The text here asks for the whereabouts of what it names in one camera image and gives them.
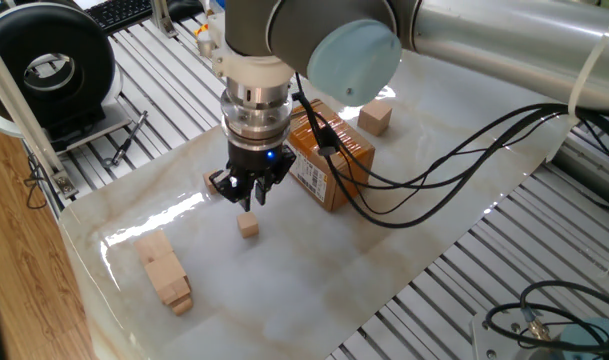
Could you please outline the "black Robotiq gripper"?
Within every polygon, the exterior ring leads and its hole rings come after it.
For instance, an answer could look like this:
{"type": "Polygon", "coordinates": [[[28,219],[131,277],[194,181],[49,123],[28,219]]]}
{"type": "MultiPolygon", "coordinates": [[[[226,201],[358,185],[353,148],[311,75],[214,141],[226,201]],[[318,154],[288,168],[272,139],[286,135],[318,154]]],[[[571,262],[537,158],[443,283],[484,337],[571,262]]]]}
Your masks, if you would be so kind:
{"type": "Polygon", "coordinates": [[[244,211],[251,209],[253,183],[246,173],[261,174],[255,186],[255,198],[263,206],[268,192],[279,185],[296,160],[296,155],[285,144],[265,150],[248,150],[228,143],[229,169],[217,170],[208,179],[217,193],[244,211]]]}

